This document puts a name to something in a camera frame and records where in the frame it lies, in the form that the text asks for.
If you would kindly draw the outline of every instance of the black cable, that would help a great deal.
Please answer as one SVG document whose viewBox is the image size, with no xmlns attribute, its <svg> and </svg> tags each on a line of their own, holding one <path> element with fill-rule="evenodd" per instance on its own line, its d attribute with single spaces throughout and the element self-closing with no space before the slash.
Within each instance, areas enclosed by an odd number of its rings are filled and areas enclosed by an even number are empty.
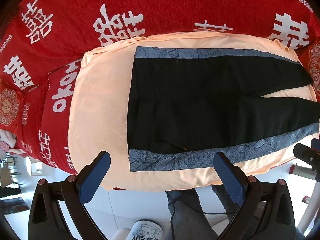
<svg viewBox="0 0 320 240">
<path fill-rule="evenodd" d="M 194 209 L 193 207 L 190 207 L 187 203 L 185 203 L 182 199 L 174 199 L 167 191 L 166 191 L 166 194 L 167 196 L 170 197 L 170 201 L 173 200 L 173 213 L 172 213 L 172 216 L 171 216 L 171 219 L 170 219 L 170 226 L 171 226 L 171 233 L 172 233 L 172 240 L 175 240 L 175 236 L 174 236 L 174 229 L 173 229 L 173 216 L 176 212 L 176 207 L 175 207 L 175 203 L 177 201 L 181 201 L 182 203 L 184 203 L 187 207 L 191 208 L 192 210 L 196 211 L 196 212 L 199 212 L 199 213 L 202 213 L 202 214 L 206 214 L 206 215 L 225 215 L 225 214 L 235 214 L 234 212 L 224 212 L 224 213 L 207 213 L 207 212 L 203 212 L 203 211 L 200 211 L 200 210 L 196 210 Z"/>
</svg>

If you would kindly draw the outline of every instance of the red cushion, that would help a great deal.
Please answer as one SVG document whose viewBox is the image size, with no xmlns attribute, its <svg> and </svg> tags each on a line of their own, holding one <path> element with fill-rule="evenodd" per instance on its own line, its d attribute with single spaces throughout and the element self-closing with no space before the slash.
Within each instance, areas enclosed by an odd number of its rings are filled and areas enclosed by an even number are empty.
<svg viewBox="0 0 320 240">
<path fill-rule="evenodd" d="M 47 147 L 52 160 L 62 170 L 76 174 L 68 149 L 68 128 L 71 99 L 81 60 L 70 63 L 49 76 L 48 90 L 41 121 L 41 133 L 50 137 Z"/>
<path fill-rule="evenodd" d="M 41 151 L 39 130 L 49 83 L 37 85 L 25 93 L 17 134 L 17 146 L 35 159 L 52 165 Z"/>
<path fill-rule="evenodd" d="M 17 134 L 23 96 L 0 80 L 0 129 Z"/>
</svg>

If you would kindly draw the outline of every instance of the person's leg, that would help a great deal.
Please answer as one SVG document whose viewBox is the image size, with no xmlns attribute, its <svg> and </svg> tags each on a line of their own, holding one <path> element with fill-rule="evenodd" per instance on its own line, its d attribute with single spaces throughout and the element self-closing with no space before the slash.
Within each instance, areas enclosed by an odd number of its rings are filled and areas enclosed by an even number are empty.
<svg viewBox="0 0 320 240">
<path fill-rule="evenodd" d="M 211 187 L 213 192 L 219 198 L 223 208 L 226 210 L 228 220 L 231 221 L 240 206 L 236 203 L 233 203 L 224 185 L 212 185 Z"/>
<path fill-rule="evenodd" d="M 168 191 L 167 195 L 173 228 L 170 228 L 165 240 L 216 240 L 218 238 L 202 213 L 199 196 L 194 188 Z"/>
</svg>

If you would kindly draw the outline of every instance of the floor tile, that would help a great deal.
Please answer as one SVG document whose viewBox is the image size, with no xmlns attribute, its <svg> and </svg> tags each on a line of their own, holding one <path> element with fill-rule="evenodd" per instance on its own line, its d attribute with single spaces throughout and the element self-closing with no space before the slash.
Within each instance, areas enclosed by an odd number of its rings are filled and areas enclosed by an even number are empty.
<svg viewBox="0 0 320 240">
<path fill-rule="evenodd" d="M 202 210 L 206 213 L 223 213 L 225 212 L 223 205 L 218 199 L 217 195 L 212 191 L 211 186 L 207 187 L 198 187 L 196 188 L 197 193 L 199 195 L 200 204 L 202 206 Z M 225 215 L 205 215 L 209 220 L 218 220 L 223 217 L 225 219 Z"/>
<path fill-rule="evenodd" d="M 86 208 L 95 209 L 113 215 L 108 191 L 99 187 L 93 199 L 85 204 Z"/>
<path fill-rule="evenodd" d="M 283 165 L 282 178 L 287 182 L 293 206 L 294 220 L 296 225 L 298 225 L 308 206 L 302 202 L 302 199 L 304 196 L 311 197 L 316 181 L 294 174 L 289 174 L 290 167 L 296 163 L 299 166 L 309 166 L 303 161 L 295 159 Z"/>
<path fill-rule="evenodd" d="M 99 227 L 101 232 L 108 238 L 111 239 L 114 234 L 118 231 L 116 221 L 113 215 L 106 214 L 104 212 L 87 208 L 90 216 Z"/>
<path fill-rule="evenodd" d="M 62 214 L 64 216 L 64 219 L 69 227 L 69 230 L 70 230 L 72 236 L 78 240 L 82 240 L 82 237 L 80 236 L 75 224 L 73 223 L 73 220 L 70 216 L 70 213 L 67 209 L 65 202 L 59 201 L 59 204 L 60 204 L 60 208 L 61 208 Z"/>
<path fill-rule="evenodd" d="M 17 156 L 15 162 L 15 168 L 19 173 L 21 173 L 20 175 L 17 175 L 16 178 L 18 182 L 22 184 L 20 186 L 22 198 L 29 207 L 31 207 L 36 186 L 41 178 L 45 178 L 48 182 L 56 182 L 65 180 L 69 175 L 69 173 L 62 170 L 43 164 L 42 176 L 32 176 L 31 178 L 27 172 L 26 159 L 21 156 Z"/>
<path fill-rule="evenodd" d="M 267 173 L 256 175 L 259 181 L 275 183 L 282 177 L 282 166 L 275 167 Z"/>
<path fill-rule="evenodd" d="M 168 200 L 165 192 L 111 190 L 109 196 L 115 216 L 135 220 L 170 221 L 171 215 L 167 208 Z"/>
</svg>

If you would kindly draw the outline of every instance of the white tile floor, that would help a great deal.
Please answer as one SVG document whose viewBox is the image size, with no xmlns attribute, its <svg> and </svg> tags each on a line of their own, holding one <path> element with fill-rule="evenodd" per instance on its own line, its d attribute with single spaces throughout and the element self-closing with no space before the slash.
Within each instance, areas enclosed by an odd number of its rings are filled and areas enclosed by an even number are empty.
<svg viewBox="0 0 320 240">
<path fill-rule="evenodd" d="M 258 175 L 257 178 L 260 181 L 267 182 L 276 182 L 279 178 L 287 181 L 294 207 L 296 224 L 298 224 L 307 207 L 301 200 L 305 195 L 311 196 L 315 181 L 296 175 L 289 175 L 289 168 L 295 163 L 307 166 L 300 160 L 294 160 L 274 168 L 268 173 Z M 23 198 L 31 206 L 36 184 L 41 177 L 30 178 L 25 166 L 25 159 L 23 158 L 17 158 L 16 167 L 21 172 L 21 175 L 18 176 L 18 181 L 23 184 L 21 186 Z M 49 182 L 54 182 L 64 180 L 68 176 L 68 173 L 44 165 L 43 175 Z M 210 187 L 197 188 L 196 190 L 205 212 L 224 212 L 222 204 Z M 153 220 L 163 228 L 164 232 L 167 232 L 170 228 L 171 217 L 167 204 L 167 197 L 164 192 L 106 191 L 103 188 L 99 188 L 93 200 L 85 206 L 101 231 L 108 239 L 112 239 L 118 229 L 131 228 L 136 221 L 141 219 Z M 61 203 L 61 207 L 73 236 L 81 239 L 64 203 Z M 207 215 L 207 218 L 211 225 L 215 225 L 224 220 L 225 215 Z"/>
</svg>

